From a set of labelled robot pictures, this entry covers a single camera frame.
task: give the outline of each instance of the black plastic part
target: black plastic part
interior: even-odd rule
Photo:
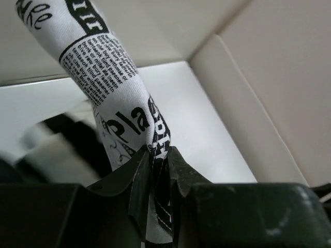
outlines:
[[[311,188],[311,190],[313,190],[314,193],[319,198],[322,198],[323,196],[331,193],[331,183],[327,183],[327,184],[321,185],[319,187]],[[326,212],[329,220],[331,220],[331,199],[322,203],[322,206],[323,206],[324,211]]]
[[[331,247],[330,222],[305,186],[212,184],[175,147],[168,162],[173,247]],[[0,247],[140,248],[150,187],[146,146],[88,189],[2,184]]]
[[[4,159],[0,158],[0,183],[23,182],[20,174]]]
[[[141,247],[150,173],[146,146],[91,185],[0,186],[0,247]]]
[[[168,155],[174,247],[331,247],[318,197],[295,183],[212,184]]]

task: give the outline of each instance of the black object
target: black object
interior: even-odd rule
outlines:
[[[31,163],[29,163],[27,158],[21,158],[15,164],[15,169],[21,175],[23,175],[24,180],[21,182],[25,183],[46,183],[49,182],[49,178],[40,172],[37,168],[34,168]]]
[[[311,190],[321,199],[328,194],[331,194],[331,183],[321,185],[319,187],[312,188]],[[329,220],[331,220],[331,199],[326,200],[321,203]]]
[[[43,123],[53,133],[61,133],[77,154],[91,165],[100,178],[112,172],[103,144],[98,140],[93,128],[81,121],[76,122],[65,114],[46,119]]]
[[[4,159],[0,158],[0,183],[23,182],[20,174]]]
[[[151,186],[146,146],[88,189],[0,185],[0,247],[140,247]],[[318,197],[299,184],[212,184],[168,153],[174,247],[330,247]]]

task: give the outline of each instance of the beige wall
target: beige wall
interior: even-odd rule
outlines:
[[[331,181],[330,12],[253,0],[192,60],[259,181]]]
[[[92,0],[138,66],[187,59],[245,1]],[[0,9],[0,84],[63,74],[21,23],[14,4],[2,0]]]

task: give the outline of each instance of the twisted fabric strap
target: twisted fabric strap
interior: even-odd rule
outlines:
[[[157,244],[171,242],[165,162],[170,131],[136,66],[89,0],[19,0],[16,9],[38,42],[93,103],[112,169],[148,145],[154,186],[146,238]]]

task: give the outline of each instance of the stitching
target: stitching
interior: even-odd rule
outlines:
[[[162,169],[163,169],[163,165],[164,165],[164,159],[162,160],[162,164],[161,164],[161,169],[160,169],[160,173],[159,173],[159,177],[157,178],[157,181],[156,181],[156,184],[155,184],[155,188],[157,187],[158,183],[159,183],[159,180],[160,180],[160,177],[161,177],[161,172],[162,172]]]
[[[168,227],[168,225],[167,225],[163,220],[161,220],[160,217],[159,217],[158,215],[156,216],[156,218],[157,218],[160,222],[162,222],[162,223],[167,227],[167,229],[171,230],[171,228]]]
[[[171,217],[171,215],[168,213],[168,211],[166,211],[164,208],[163,208],[163,206],[159,203],[159,201],[158,201],[158,199],[156,198],[156,196],[155,196],[155,200],[156,200],[156,203],[164,210],[164,212],[166,212],[167,213],[167,215],[169,215],[170,217]]]
[[[154,101],[153,101],[153,109],[154,111],[156,112],[156,110],[158,110],[154,104]],[[157,143],[159,142],[159,135],[157,134],[156,132],[156,126],[154,126],[154,134],[156,133],[156,147],[157,147]],[[153,161],[152,161],[152,172],[154,172],[154,162],[155,162],[155,157],[156,157],[156,147],[155,147],[155,150],[154,150],[154,155],[153,155]]]

